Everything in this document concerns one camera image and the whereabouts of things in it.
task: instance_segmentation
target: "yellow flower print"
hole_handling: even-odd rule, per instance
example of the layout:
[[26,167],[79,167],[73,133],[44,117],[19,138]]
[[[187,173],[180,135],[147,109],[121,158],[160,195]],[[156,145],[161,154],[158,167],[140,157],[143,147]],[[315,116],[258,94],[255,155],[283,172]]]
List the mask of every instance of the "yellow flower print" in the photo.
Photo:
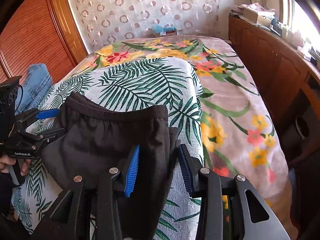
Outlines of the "yellow flower print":
[[146,55],[146,58],[166,57],[171,49],[158,49],[155,53]]
[[229,206],[228,206],[228,196],[223,195],[223,196],[222,196],[222,201],[223,201],[223,203],[225,204],[224,208],[225,208],[225,209],[228,209],[228,208],[229,208]]
[[251,123],[257,127],[259,130],[263,130],[263,128],[268,127],[268,124],[266,123],[266,121],[264,120],[264,117],[262,114],[259,115],[254,115],[252,117],[252,121]]
[[275,145],[276,141],[271,135],[266,134],[266,140],[264,141],[264,144],[268,147],[273,147]]
[[190,45],[193,45],[193,43],[191,43],[190,41],[188,40],[184,40],[182,41],[183,44],[186,44],[187,46],[190,46]]
[[217,54],[218,53],[218,51],[216,49],[209,49],[208,52],[212,53],[212,54]]
[[210,126],[205,123],[201,123],[202,143],[208,149],[209,152],[213,152],[215,148],[223,145],[224,138],[227,134],[223,131],[222,126],[217,120],[210,117],[206,117]]
[[195,72],[198,76],[211,76],[209,72],[201,69],[196,69]]
[[111,65],[111,63],[109,63],[109,62],[108,62],[108,59],[105,58],[105,57],[101,57],[101,58],[100,58],[100,64],[102,65],[102,67]]
[[144,46],[144,48],[153,49],[153,48],[156,48],[156,46],[155,45],[149,45],[149,46]]
[[221,67],[221,66],[217,66],[215,68],[213,68],[212,70],[210,70],[210,72],[216,72],[216,73],[222,73],[222,71],[225,71],[226,68]]
[[186,60],[187,59],[187,55],[184,54],[181,51],[177,51],[177,50],[172,50],[170,52],[167,53],[167,57],[177,57],[177,58],[181,58]]
[[133,53],[129,53],[128,58],[126,59],[126,62],[130,62],[133,59],[137,58],[137,57],[141,57],[144,55],[144,52],[142,52],[141,50],[135,51]]
[[271,202],[270,200],[265,199],[264,201],[267,203],[267,205],[268,205],[269,207],[272,207],[272,202]]
[[251,159],[251,164],[253,167],[258,165],[267,164],[267,150],[261,150],[259,147],[255,147],[252,152],[249,153],[249,158]]
[[108,46],[105,46],[102,49],[100,49],[97,53],[102,55],[102,56],[107,57],[107,56],[112,54],[112,51],[113,51],[113,46],[112,45],[108,45]]
[[197,55],[193,55],[193,56],[190,56],[188,59],[191,59],[191,60],[201,60],[202,57],[197,56]]
[[149,54],[146,58],[156,58],[156,57],[176,57],[186,60],[187,55],[181,51],[171,50],[171,49],[158,49],[155,53]]
[[155,40],[152,41],[152,43],[153,43],[153,44],[157,44],[157,43],[159,43],[160,41],[161,41],[161,39],[155,39]]

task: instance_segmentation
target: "shelf clutter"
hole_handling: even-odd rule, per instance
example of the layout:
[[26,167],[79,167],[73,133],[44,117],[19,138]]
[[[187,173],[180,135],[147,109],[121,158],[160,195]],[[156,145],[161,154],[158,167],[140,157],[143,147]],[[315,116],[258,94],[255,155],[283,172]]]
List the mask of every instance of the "shelf clutter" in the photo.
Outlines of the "shelf clutter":
[[232,17],[240,18],[251,25],[281,37],[293,46],[300,56],[320,69],[320,48],[312,46],[310,39],[302,37],[300,30],[294,32],[289,26],[278,22],[274,15],[273,11],[266,10],[259,3],[242,4],[230,12]]

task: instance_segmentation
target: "floral bedspread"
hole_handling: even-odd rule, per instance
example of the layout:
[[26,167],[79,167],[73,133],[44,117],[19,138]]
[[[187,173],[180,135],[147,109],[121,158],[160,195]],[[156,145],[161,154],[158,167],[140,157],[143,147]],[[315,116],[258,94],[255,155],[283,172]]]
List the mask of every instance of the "floral bedspread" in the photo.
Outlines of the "floral bedspread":
[[205,165],[222,176],[244,174],[295,239],[298,231],[290,220],[292,189],[278,136],[250,73],[227,43],[202,36],[126,40],[93,52],[66,78],[158,57],[186,60],[200,79]]
[[[178,139],[186,144],[191,156],[204,164],[200,104],[197,101],[202,87],[192,66],[185,60],[174,57],[143,59],[82,73],[54,84],[38,108],[59,108],[72,91],[118,112],[166,105],[169,126],[179,128]],[[49,129],[53,119],[37,120],[27,128],[27,132],[37,134]],[[29,233],[36,229],[61,190],[41,159],[31,162],[25,183],[16,187],[12,194],[12,205]],[[176,163],[171,188],[153,238],[195,239],[200,205],[201,199],[192,199],[187,193],[180,165]],[[93,215],[90,225],[90,239],[95,240]]]

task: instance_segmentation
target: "metal screw head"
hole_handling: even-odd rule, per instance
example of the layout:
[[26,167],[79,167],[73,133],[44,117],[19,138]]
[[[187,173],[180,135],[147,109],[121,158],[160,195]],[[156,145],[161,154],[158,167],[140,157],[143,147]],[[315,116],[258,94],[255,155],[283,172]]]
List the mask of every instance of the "metal screw head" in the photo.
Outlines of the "metal screw head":
[[109,170],[109,172],[110,172],[111,174],[116,174],[118,171],[119,171],[118,168],[111,168],[111,169]]
[[210,172],[210,170],[208,168],[201,168],[200,172],[203,174],[208,174]]
[[238,175],[238,176],[237,176],[237,180],[243,182],[243,181],[245,181],[245,176],[243,176],[243,175]]
[[80,182],[82,180],[82,176],[78,175],[73,178],[74,182]]

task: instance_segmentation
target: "human hand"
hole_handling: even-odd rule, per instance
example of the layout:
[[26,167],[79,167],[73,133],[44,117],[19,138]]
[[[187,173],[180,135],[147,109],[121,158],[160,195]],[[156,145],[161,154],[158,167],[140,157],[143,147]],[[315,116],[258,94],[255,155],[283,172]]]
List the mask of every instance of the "human hand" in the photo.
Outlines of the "human hand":
[[[16,159],[10,158],[6,154],[2,155],[2,157],[0,157],[0,172],[9,173],[9,168],[7,165],[14,165],[16,161]],[[20,172],[21,176],[25,176],[28,174],[30,162],[31,160],[24,160]]]

